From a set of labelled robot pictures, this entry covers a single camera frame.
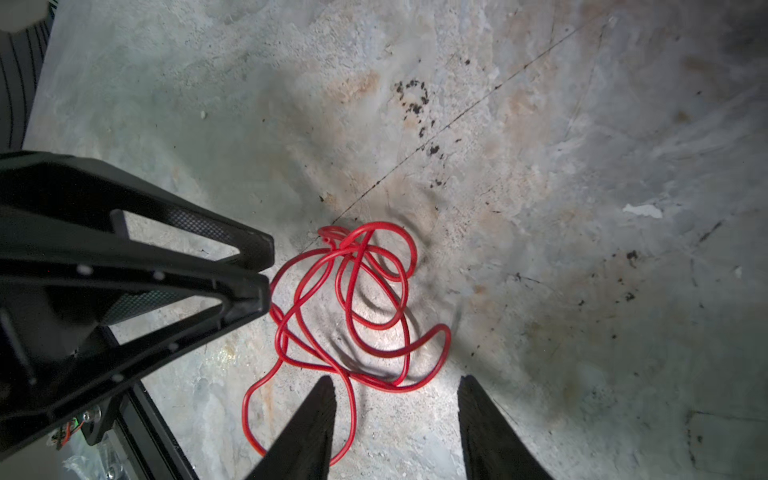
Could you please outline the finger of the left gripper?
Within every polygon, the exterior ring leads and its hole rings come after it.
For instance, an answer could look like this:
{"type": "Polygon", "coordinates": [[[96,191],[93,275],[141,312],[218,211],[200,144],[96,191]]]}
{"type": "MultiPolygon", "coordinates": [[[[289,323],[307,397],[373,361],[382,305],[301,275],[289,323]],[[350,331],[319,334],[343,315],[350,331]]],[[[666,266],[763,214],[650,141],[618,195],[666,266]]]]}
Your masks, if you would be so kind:
{"type": "Polygon", "coordinates": [[[50,152],[1,155],[1,203],[125,236],[121,212],[236,248],[232,261],[261,272],[274,265],[272,236],[188,202],[107,162],[50,152]]]}
{"type": "Polygon", "coordinates": [[[272,243],[211,260],[1,210],[1,454],[264,315],[272,243]]]}

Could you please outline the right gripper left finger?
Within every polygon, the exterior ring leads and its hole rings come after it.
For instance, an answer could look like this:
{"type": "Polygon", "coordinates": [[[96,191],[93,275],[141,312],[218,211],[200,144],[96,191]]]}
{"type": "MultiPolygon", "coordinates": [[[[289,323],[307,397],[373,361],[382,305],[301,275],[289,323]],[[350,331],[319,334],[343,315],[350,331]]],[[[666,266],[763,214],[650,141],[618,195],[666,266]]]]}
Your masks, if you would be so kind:
{"type": "Polygon", "coordinates": [[[336,409],[332,379],[322,376],[246,479],[327,479],[336,409]]]}

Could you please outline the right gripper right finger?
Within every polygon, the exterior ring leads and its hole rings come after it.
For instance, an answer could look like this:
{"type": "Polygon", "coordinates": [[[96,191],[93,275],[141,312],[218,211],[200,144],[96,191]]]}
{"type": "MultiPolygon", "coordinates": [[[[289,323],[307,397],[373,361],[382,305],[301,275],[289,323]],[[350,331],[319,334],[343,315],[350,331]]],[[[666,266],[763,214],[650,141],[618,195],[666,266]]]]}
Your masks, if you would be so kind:
{"type": "Polygon", "coordinates": [[[457,395],[468,479],[552,479],[474,376],[461,378],[457,395]]]}

